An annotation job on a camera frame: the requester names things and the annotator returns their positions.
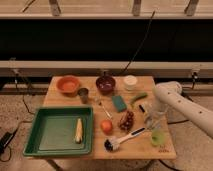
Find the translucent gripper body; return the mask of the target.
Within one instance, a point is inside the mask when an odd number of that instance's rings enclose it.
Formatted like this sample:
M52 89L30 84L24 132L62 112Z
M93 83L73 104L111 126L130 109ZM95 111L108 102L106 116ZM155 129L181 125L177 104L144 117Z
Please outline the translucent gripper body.
M161 120L165 116L167 109L168 107L159 101L153 101L145 105L146 114L157 115L159 117L159 125L155 129L160 127Z

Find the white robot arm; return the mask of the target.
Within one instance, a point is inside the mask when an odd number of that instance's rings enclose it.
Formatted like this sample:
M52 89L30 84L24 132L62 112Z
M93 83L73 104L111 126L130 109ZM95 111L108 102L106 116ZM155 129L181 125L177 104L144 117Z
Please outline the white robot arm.
M147 113L153 120L159 121L168 108L172 107L213 139L213 111L182 97L179 82L158 83L152 92L154 99L148 104Z

